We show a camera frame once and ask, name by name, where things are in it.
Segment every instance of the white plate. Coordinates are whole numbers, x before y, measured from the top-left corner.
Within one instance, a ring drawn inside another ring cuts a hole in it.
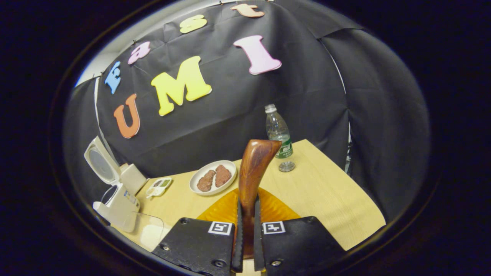
[[[219,165],[223,165],[225,167],[225,169],[229,170],[230,173],[232,174],[232,177],[227,182],[225,182],[225,184],[223,184],[222,186],[220,186],[220,187],[217,188],[215,186],[215,178],[217,177],[217,175],[215,174],[215,176],[213,177],[212,188],[209,191],[207,191],[207,192],[200,191],[198,189],[198,187],[197,187],[198,181],[203,176],[205,176],[205,174],[209,170],[216,170],[216,168]],[[236,176],[237,176],[237,168],[235,167],[235,164],[234,163],[232,163],[231,161],[228,161],[228,160],[215,161],[213,163],[209,163],[208,165],[202,167],[201,169],[199,169],[199,171],[197,171],[191,177],[191,180],[189,181],[189,188],[191,189],[191,191],[193,191],[193,192],[195,192],[195,193],[197,193],[199,195],[213,195],[213,194],[217,194],[217,193],[225,190],[228,186],[230,186],[230,184],[232,184],[232,182],[234,182]]]

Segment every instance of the wooden handle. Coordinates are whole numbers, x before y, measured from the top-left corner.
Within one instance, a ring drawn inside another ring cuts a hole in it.
[[[242,156],[239,200],[244,229],[244,258],[251,258],[254,252],[254,203],[259,183],[281,144],[280,141],[250,140]]]

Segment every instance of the plastic water bottle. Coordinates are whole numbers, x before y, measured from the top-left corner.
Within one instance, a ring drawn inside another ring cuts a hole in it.
[[[276,158],[285,159],[285,162],[281,163],[279,170],[284,172],[291,171],[295,167],[295,164],[289,159],[293,154],[293,147],[288,126],[283,117],[276,112],[274,105],[267,105],[264,108],[267,115],[266,132],[268,133],[269,140],[281,141],[283,143],[276,154]]]

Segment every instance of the wooden knife handle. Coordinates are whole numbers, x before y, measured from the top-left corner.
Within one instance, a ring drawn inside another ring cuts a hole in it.
[[[259,183],[281,144],[280,141],[253,139],[245,148],[240,169],[239,200],[246,217],[254,216]]]

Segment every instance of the open lid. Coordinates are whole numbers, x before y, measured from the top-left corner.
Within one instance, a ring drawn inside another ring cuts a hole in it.
[[[119,183],[119,175],[121,174],[119,165],[109,155],[98,136],[92,140],[83,156],[102,181],[110,185]]]

